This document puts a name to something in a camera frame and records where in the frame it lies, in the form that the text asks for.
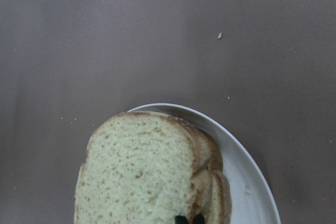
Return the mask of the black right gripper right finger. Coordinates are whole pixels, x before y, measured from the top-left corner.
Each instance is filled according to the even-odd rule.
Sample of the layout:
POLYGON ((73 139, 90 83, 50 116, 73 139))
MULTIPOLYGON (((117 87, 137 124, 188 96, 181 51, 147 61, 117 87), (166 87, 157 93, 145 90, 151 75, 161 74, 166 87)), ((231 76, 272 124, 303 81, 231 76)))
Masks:
POLYGON ((194 217, 192 224, 205 224, 205 218, 203 215, 197 215, 194 217))

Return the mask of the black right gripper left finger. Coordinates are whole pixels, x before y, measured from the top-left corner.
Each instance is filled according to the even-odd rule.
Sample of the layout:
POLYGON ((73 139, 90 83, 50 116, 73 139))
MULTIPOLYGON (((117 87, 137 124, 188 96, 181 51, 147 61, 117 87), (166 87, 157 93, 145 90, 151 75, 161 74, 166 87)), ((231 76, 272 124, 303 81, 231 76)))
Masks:
POLYGON ((175 224, 188 224, 188 220, 185 216, 175 216, 175 224))

